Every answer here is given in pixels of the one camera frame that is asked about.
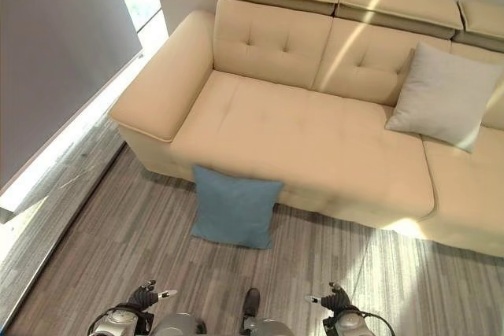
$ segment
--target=striped carpet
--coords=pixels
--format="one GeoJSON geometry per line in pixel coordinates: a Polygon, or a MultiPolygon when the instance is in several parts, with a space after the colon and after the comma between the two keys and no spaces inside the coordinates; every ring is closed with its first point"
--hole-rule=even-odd
{"type": "MultiPolygon", "coordinates": [[[[194,185],[147,172],[125,148],[34,285],[6,334],[84,335],[102,310],[146,279],[177,297],[153,307],[201,316],[211,334],[238,334],[251,286],[260,315],[295,334],[324,335],[327,312],[305,303],[339,282],[397,335],[503,335],[504,260],[275,207],[274,247],[259,251],[190,236],[194,185]]],[[[377,335],[387,335],[369,321],[377,335]]]]}

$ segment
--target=backrest cushion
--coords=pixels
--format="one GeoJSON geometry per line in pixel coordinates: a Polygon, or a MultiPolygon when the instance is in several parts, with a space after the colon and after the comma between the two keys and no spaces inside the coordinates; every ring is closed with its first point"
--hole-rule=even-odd
{"type": "Polygon", "coordinates": [[[417,44],[450,51],[450,41],[335,18],[313,89],[395,106],[417,44]]]}
{"type": "Polygon", "coordinates": [[[213,67],[310,89],[332,18],[238,0],[219,0],[213,67]]]}
{"type": "MultiPolygon", "coordinates": [[[[451,44],[450,52],[473,61],[501,65],[504,68],[504,54],[502,53],[456,42],[451,44]]],[[[487,103],[487,110],[481,123],[487,127],[504,130],[504,72],[487,103]]]]}

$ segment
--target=cable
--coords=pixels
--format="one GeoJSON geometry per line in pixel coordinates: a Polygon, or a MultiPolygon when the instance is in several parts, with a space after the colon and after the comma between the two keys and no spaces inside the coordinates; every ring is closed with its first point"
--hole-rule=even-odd
{"type": "Polygon", "coordinates": [[[390,330],[391,332],[391,335],[392,336],[395,336],[395,333],[394,333],[394,330],[392,329],[392,326],[388,323],[388,321],[386,321],[384,318],[382,318],[381,316],[377,315],[377,314],[372,314],[371,312],[365,312],[365,311],[361,311],[361,315],[362,317],[365,319],[367,318],[368,316],[369,317],[372,317],[372,318],[377,318],[377,319],[380,319],[382,322],[384,322],[385,324],[387,324],[387,327],[388,329],[390,330]]]}

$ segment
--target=gray carpet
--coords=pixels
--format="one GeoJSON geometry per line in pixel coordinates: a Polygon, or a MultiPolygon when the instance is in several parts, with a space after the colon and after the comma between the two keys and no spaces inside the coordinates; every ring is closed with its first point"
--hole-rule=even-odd
{"type": "Polygon", "coordinates": [[[328,294],[329,281],[388,319],[397,335],[503,334],[503,259],[282,205],[273,249],[217,245],[189,235],[195,202],[193,184],[145,171],[124,149],[6,334],[86,334],[97,314],[146,279],[180,292],[153,307],[157,319],[192,312],[211,334],[237,334],[243,296],[256,286],[260,315],[298,335],[323,335],[327,312],[303,296],[328,294]]]}
{"type": "Polygon", "coordinates": [[[55,161],[16,208],[17,216],[5,227],[20,236],[5,259],[0,257],[0,334],[123,145],[116,125],[103,116],[55,161]]]}

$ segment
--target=gray pillow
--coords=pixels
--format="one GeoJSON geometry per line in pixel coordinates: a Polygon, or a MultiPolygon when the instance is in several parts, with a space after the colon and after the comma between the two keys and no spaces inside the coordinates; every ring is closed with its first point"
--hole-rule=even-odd
{"type": "Polygon", "coordinates": [[[191,234],[211,242],[272,247],[269,224],[283,184],[240,179],[194,166],[198,217],[191,234]]]}
{"type": "Polygon", "coordinates": [[[386,129],[441,139],[472,152],[502,68],[418,43],[386,129]]]}

